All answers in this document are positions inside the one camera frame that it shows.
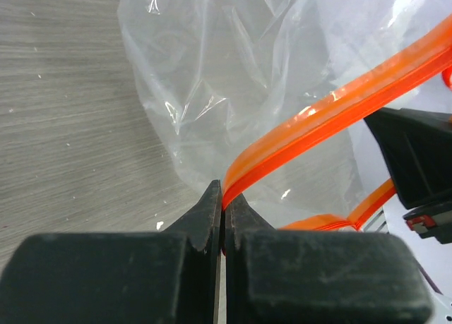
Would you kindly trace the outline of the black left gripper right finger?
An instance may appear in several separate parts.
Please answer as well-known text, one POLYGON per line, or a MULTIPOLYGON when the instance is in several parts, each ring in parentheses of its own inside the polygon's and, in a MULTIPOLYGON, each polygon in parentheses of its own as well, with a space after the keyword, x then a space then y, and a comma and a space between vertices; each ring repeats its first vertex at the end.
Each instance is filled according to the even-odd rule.
POLYGON ((245 197, 225 210, 228 323, 426 323, 433 303, 396 236, 273 228, 245 197))

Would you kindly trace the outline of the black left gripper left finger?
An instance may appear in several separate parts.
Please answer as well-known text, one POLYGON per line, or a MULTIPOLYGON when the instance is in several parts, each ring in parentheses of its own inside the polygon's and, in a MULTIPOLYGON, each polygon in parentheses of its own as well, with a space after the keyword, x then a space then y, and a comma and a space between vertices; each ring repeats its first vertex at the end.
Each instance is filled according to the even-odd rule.
POLYGON ((222 192, 161 232, 26 238, 1 275, 2 323, 216 323, 222 192))

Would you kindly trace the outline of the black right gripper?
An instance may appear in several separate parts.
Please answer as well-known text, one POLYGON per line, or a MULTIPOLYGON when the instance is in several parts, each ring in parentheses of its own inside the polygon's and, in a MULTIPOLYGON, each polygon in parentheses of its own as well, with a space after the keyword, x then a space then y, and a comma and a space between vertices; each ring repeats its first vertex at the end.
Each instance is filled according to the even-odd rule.
POLYGON ((381 108, 364 121, 380 147, 401 203, 415 208, 403 216, 406 225, 421 239, 450 244, 451 115, 381 108))

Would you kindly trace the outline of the clear zip bag orange zipper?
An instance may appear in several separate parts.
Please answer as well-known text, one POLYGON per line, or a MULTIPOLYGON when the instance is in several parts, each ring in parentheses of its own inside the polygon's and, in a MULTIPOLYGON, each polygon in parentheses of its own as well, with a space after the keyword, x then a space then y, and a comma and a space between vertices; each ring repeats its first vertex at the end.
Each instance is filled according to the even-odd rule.
POLYGON ((426 35, 451 0, 120 0, 138 96, 203 191, 261 136, 426 35))

